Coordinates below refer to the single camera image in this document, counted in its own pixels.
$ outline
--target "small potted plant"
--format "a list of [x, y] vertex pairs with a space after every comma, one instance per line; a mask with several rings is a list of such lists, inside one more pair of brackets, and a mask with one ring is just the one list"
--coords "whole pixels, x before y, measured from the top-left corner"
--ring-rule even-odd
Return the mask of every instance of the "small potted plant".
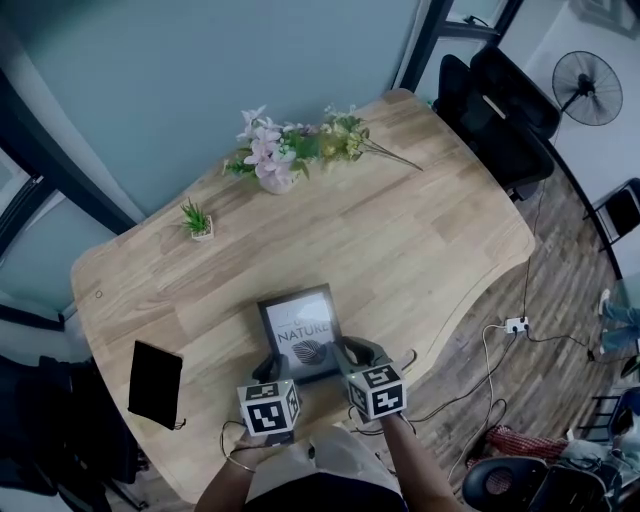
[[189, 199], [189, 204], [182, 204], [180, 208], [185, 216], [185, 221], [182, 224], [191, 232], [191, 238], [197, 242], [213, 238], [211, 215], [205, 215], [197, 204], [191, 202], [191, 199]]

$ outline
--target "black bag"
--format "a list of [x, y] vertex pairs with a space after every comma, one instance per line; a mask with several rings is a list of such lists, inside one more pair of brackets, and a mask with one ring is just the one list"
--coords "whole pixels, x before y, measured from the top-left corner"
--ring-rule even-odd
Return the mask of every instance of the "black bag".
[[182, 359], [136, 340], [129, 385], [129, 411], [170, 430], [176, 425]]

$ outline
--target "picture frame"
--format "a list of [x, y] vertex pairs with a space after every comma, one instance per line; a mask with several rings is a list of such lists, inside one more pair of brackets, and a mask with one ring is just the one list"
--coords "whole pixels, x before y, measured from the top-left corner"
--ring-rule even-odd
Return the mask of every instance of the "picture frame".
[[339, 373], [330, 343], [342, 332], [328, 284], [260, 301], [258, 309], [272, 352], [288, 357], [297, 384]]

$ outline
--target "person's arm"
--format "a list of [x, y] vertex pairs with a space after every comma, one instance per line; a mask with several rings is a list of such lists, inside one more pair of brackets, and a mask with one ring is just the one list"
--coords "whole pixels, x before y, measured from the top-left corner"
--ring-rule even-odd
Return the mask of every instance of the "person's arm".
[[380, 420], [391, 452], [402, 495], [411, 512], [460, 512], [437, 462], [413, 434], [411, 427], [397, 414]]
[[[265, 439], [265, 436], [251, 437], [249, 432], [245, 432], [235, 445], [234, 449], [237, 451], [232, 451], [229, 456], [239, 464], [255, 471], [258, 464], [273, 450], [272, 448], [255, 448], [262, 446]], [[240, 512], [247, 501], [253, 475], [253, 472], [227, 461], [200, 496], [194, 512]]]

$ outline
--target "wooden floor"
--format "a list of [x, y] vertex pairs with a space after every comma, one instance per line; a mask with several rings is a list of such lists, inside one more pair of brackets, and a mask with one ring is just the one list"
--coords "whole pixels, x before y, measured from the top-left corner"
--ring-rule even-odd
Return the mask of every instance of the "wooden floor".
[[[517, 205], [532, 229], [538, 197]], [[606, 254], [598, 252], [595, 228], [591, 221], [582, 221], [582, 215], [578, 196], [562, 172], [556, 171], [547, 181], [538, 221], [526, 314], [533, 338], [570, 334], [596, 347], [602, 328], [595, 314], [596, 302], [603, 288], [613, 286], [615, 276]], [[516, 267], [480, 297], [432, 371], [411, 389], [407, 417], [425, 416], [443, 402], [464, 394], [486, 374], [482, 328], [522, 314], [525, 272], [526, 264]], [[492, 366], [512, 337], [495, 329], [487, 331]], [[496, 398], [508, 402], [502, 422], [526, 434], [562, 437], [569, 427], [575, 427], [591, 414], [590, 396], [609, 389], [621, 364], [589, 364], [586, 350], [571, 341], [532, 343], [519, 336], [493, 379]], [[472, 397], [416, 425], [420, 440], [435, 453], [447, 473], [464, 444], [482, 424], [488, 407], [489, 387], [485, 384]], [[492, 423], [501, 411], [498, 405]], [[391, 466], [381, 436], [363, 440]], [[464, 473], [461, 464], [453, 474], [454, 489], [459, 488]], [[176, 496], [153, 467], [140, 473], [130, 490], [146, 500], [151, 511], [193, 509]], [[130, 510], [114, 496], [110, 496], [110, 501], [115, 511]]]

